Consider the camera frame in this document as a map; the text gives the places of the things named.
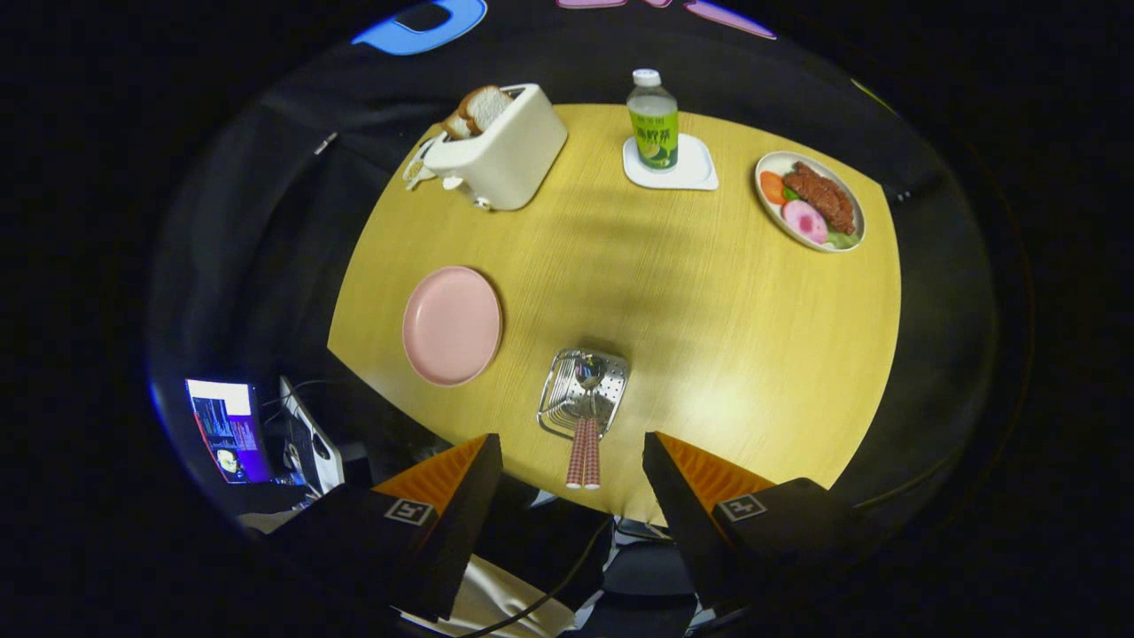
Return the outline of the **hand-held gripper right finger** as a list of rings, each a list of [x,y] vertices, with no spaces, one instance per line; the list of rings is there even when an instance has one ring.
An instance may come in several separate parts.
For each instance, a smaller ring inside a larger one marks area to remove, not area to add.
[[[878,545],[874,522],[809,478],[775,484],[663,432],[645,435],[641,468],[706,607],[819,599]]]

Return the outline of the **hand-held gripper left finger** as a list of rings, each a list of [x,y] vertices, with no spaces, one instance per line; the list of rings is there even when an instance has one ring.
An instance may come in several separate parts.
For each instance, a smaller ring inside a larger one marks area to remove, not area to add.
[[[446,620],[501,473],[500,439],[485,433],[376,487],[330,490],[266,548],[337,596]]]

